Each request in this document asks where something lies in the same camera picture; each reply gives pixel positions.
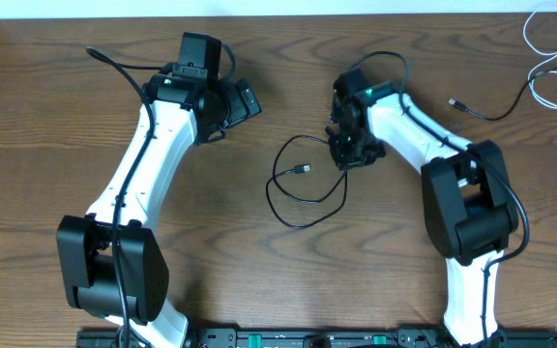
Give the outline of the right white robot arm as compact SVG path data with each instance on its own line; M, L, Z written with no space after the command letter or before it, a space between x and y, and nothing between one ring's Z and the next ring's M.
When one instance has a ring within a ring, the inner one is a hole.
M445 258L443 324L455 345L485 346L498 330L496 273L519 224L500 148L474 144L428 117L393 82L371 85L357 68L334 83L331 156L346 172L392 148L420 175L425 229Z

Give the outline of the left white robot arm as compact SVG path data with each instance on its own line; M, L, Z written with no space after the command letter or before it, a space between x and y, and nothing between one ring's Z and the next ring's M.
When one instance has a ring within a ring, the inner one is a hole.
M188 148L217 142L260 113L246 79L220 75L227 44L186 32L179 58L132 87L142 105L132 142L84 216L65 216L56 243L69 306L115 331L80 331L79 347L185 347L187 317L167 298L168 266L156 239L163 200Z

